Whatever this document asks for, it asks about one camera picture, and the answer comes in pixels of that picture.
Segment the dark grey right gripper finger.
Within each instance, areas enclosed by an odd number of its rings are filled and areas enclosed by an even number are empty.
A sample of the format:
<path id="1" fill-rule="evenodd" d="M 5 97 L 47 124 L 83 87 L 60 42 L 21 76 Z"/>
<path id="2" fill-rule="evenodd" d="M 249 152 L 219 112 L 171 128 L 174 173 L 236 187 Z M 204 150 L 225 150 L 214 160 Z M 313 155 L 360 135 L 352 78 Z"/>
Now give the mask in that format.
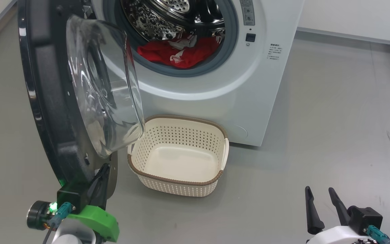
<path id="1" fill-rule="evenodd" d="M 307 232 L 311 235 L 316 235 L 325 228 L 324 222 L 320 220 L 316 207 L 314 205 L 314 197 L 309 186 L 305 187 L 305 210 L 307 219 Z"/>
<path id="2" fill-rule="evenodd" d="M 337 215 L 341 226 L 349 226 L 350 216 L 348 215 L 347 208 L 345 207 L 344 203 L 337 195 L 334 188 L 330 187 L 328 191 L 329 191 L 331 202 L 337 210 Z"/>

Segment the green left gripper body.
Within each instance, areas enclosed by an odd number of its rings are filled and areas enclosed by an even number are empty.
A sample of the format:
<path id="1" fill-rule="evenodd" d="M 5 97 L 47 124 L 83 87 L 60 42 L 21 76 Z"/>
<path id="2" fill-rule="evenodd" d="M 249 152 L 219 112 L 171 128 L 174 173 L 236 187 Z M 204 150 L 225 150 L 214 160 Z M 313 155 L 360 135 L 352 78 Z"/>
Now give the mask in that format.
<path id="1" fill-rule="evenodd" d="M 87 205 L 83 210 L 67 216 L 68 219 L 75 219 L 97 232 L 105 241 L 116 243 L 120 234 L 117 219 L 98 206 Z"/>

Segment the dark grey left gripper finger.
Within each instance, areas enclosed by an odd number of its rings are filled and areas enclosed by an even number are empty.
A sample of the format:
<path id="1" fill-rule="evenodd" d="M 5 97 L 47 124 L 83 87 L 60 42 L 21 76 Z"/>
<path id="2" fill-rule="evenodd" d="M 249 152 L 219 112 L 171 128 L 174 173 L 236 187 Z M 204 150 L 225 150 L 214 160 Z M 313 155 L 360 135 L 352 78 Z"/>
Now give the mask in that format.
<path id="1" fill-rule="evenodd" d="M 88 189 L 88 204 L 107 204 L 107 187 L 109 183 L 109 164 L 99 169 Z"/>
<path id="2" fill-rule="evenodd" d="M 110 164 L 104 164 L 96 175 L 95 205 L 98 207 L 106 207 L 110 170 Z"/>

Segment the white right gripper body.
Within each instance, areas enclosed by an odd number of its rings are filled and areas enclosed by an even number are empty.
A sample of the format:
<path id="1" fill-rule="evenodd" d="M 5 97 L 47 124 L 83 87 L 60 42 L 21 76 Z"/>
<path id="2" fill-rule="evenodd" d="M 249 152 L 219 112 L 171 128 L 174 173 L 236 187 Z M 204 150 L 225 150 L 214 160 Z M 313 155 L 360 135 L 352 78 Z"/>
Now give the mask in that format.
<path id="1" fill-rule="evenodd" d="M 358 235 L 349 226 L 336 226 L 314 235 L 308 244 L 354 244 L 358 240 L 367 240 L 367 235 Z"/>

